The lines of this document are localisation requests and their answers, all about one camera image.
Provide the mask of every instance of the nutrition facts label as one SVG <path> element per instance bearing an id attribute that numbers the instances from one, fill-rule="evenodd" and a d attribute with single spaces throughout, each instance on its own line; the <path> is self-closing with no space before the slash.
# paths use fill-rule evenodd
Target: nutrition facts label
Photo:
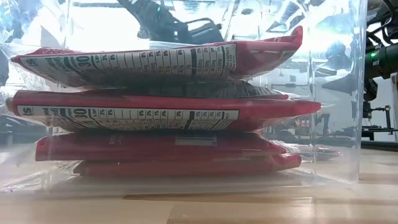
<path id="1" fill-rule="evenodd" d="M 91 54 L 23 55 L 23 66 L 53 80 L 90 84 L 93 75 L 155 75 L 219 78 L 236 70 L 236 44 Z"/>
<path id="2" fill-rule="evenodd" d="M 239 117 L 238 110 L 62 106 L 18 106 L 17 109 L 21 116 L 35 117 L 47 121 L 56 118 L 59 123 L 74 128 L 106 128 L 120 131 L 150 129 L 222 130 Z"/>

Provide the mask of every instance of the plastic storage container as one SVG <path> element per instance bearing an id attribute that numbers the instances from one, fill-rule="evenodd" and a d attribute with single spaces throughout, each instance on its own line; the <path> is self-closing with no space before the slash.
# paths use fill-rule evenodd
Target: plastic storage container
<path id="1" fill-rule="evenodd" d="M 8 195 L 358 180 L 366 2 L 0 3 Z"/>

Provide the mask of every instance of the wooden surface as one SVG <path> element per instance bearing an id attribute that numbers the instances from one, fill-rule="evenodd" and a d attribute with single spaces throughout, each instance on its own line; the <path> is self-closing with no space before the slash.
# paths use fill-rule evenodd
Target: wooden surface
<path id="1" fill-rule="evenodd" d="M 398 223 L 398 153 L 363 150 L 352 189 L 0 201 L 1 223 Z"/>

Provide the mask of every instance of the red snack bag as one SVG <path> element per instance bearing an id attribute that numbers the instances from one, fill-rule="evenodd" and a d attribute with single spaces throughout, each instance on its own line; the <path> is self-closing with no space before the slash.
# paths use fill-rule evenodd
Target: red snack bag
<path id="1" fill-rule="evenodd" d="M 36 161 L 212 161 L 283 154 L 256 133 L 149 134 L 79 133 L 47 136 Z"/>
<path id="2" fill-rule="evenodd" d="M 259 175 L 300 166 L 299 155 L 253 157 L 227 161 L 92 162 L 80 163 L 73 172 L 94 177 L 203 177 Z"/>
<path id="3" fill-rule="evenodd" d="M 17 116 L 69 131 L 184 129 L 252 131 L 281 119 L 318 111 L 305 100 L 198 99 L 109 94 L 18 91 L 6 101 Z"/>
<path id="4" fill-rule="evenodd" d="M 268 72 L 300 48 L 303 28 L 287 37 L 229 41 L 176 49 L 72 52 L 39 49 L 11 60 L 26 70 L 69 87 L 131 86 L 136 83 L 225 81 Z"/>

